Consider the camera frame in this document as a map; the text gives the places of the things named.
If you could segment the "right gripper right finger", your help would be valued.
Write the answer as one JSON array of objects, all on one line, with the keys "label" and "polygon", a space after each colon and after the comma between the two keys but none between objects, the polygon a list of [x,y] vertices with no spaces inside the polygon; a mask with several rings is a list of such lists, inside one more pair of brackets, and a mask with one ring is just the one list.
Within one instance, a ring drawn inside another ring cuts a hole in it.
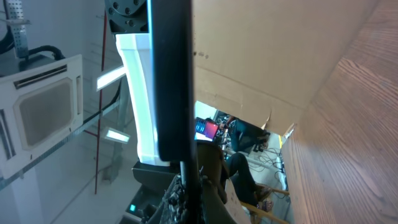
[{"label": "right gripper right finger", "polygon": [[249,223],[241,205],[221,148],[211,141],[197,140],[198,168],[203,182],[203,209],[209,224]]}]

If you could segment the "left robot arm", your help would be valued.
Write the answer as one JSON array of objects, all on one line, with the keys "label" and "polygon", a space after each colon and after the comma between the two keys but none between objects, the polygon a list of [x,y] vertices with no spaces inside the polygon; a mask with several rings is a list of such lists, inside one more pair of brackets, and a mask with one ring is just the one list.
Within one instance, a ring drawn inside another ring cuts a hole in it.
[{"label": "left robot arm", "polygon": [[192,152],[193,15],[189,0],[106,0],[137,132],[138,181],[168,187],[160,168]]}]

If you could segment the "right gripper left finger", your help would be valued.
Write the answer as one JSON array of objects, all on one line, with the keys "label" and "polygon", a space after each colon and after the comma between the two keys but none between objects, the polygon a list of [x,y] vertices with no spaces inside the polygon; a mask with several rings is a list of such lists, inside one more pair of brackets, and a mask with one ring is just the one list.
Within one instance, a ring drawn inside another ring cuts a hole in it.
[{"label": "right gripper left finger", "polygon": [[160,206],[146,221],[148,224],[183,224],[187,221],[187,199],[180,174],[166,190]]}]

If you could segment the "Samsung Galaxy smartphone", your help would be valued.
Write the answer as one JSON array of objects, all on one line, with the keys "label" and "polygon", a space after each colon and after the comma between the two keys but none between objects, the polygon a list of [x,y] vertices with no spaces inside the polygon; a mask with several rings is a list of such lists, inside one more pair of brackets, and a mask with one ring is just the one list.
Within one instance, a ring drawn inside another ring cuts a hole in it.
[{"label": "Samsung Galaxy smartphone", "polygon": [[192,1],[151,0],[148,13],[159,155],[163,161],[190,161],[195,152]]}]

